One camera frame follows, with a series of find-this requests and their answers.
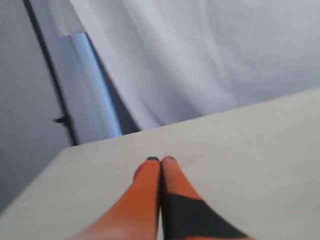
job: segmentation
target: orange finger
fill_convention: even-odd
[[[160,161],[149,157],[114,206],[71,240],[156,240],[159,183]]]
[[[175,158],[161,162],[165,240],[253,240],[214,212],[197,193]]]

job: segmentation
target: black nail tip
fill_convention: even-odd
[[[160,161],[159,158],[157,158],[156,156],[150,156],[147,158],[147,160],[156,160],[156,161]]]

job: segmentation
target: black stripe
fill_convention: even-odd
[[[203,200],[167,194],[162,202],[165,240],[186,237],[236,239],[247,237],[214,212]]]

